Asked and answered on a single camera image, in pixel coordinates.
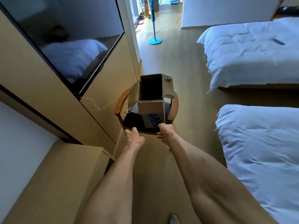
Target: bed sheet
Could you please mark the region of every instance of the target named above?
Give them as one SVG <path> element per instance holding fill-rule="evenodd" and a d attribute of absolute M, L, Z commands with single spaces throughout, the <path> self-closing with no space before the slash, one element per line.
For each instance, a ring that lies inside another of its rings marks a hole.
<path fill-rule="evenodd" d="M 204 44 L 207 55 L 210 91 L 219 86 L 299 83 L 299 18 L 214 26 L 197 42 Z"/>
<path fill-rule="evenodd" d="M 278 223 L 299 223 L 299 109 L 225 105 L 217 116 L 228 169 Z"/>
<path fill-rule="evenodd" d="M 106 50 L 106 46 L 94 39 L 52 43 L 42 48 L 42 52 L 70 83 L 80 79 L 91 62 Z"/>

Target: blue fan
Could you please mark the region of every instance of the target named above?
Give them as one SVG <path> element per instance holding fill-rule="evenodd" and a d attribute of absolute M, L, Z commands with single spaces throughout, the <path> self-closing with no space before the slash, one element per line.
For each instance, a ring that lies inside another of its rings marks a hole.
<path fill-rule="evenodd" d="M 153 25 L 153 28 L 154 28 L 154 38 L 152 38 L 150 41 L 149 41 L 149 44 L 151 45 L 157 45 L 157 44 L 160 44 L 162 42 L 162 39 L 161 38 L 157 38 L 156 37 L 156 31 L 155 31 L 155 9 L 154 9 L 154 0 L 150 0 L 150 9 L 152 11 L 152 25 Z"/>

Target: person's right arm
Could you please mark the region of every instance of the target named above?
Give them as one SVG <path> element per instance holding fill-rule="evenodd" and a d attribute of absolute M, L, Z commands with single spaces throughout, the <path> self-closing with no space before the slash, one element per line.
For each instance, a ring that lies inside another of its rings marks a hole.
<path fill-rule="evenodd" d="M 184 141 L 171 124 L 159 124 L 182 174 L 193 208 L 203 224 L 278 224 L 228 169 Z"/>

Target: shoe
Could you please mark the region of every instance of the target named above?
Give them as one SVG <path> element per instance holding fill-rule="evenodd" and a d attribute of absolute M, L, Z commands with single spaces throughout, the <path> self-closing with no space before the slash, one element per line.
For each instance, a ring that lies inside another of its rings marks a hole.
<path fill-rule="evenodd" d="M 180 224 L 177 216 L 175 214 L 171 214 L 169 217 L 169 224 Z"/>

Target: person's left hand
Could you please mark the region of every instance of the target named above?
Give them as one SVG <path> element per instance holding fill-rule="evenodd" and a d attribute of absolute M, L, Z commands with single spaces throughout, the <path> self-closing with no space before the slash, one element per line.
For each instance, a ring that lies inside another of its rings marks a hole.
<path fill-rule="evenodd" d="M 132 131 L 125 130 L 125 134 L 126 143 L 129 148 L 140 149 L 144 145 L 145 138 L 139 135 L 136 127 L 133 127 Z"/>

